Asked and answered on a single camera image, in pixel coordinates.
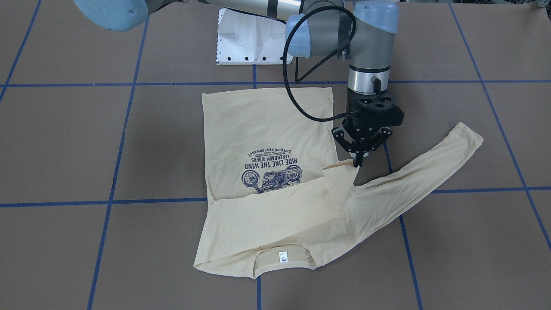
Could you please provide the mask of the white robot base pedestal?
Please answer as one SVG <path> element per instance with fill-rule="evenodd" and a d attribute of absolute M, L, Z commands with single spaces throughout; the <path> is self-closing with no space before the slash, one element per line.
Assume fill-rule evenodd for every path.
<path fill-rule="evenodd" d="M 219 65 L 281 65 L 293 57 L 283 57 L 286 25 L 222 8 L 218 12 L 216 63 Z"/>

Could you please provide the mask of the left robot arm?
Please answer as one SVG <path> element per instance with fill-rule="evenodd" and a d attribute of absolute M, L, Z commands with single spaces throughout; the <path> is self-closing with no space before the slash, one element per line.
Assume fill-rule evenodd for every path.
<path fill-rule="evenodd" d="M 388 92 L 398 28 L 393 0 L 366 0 L 352 11 L 342 0 L 207 0 L 218 14 L 217 63 L 281 64 L 284 86 L 291 88 L 287 65 L 293 57 L 348 59 L 347 109 L 333 129 L 337 143 L 361 166 L 370 151 L 401 125 L 404 113 Z"/>

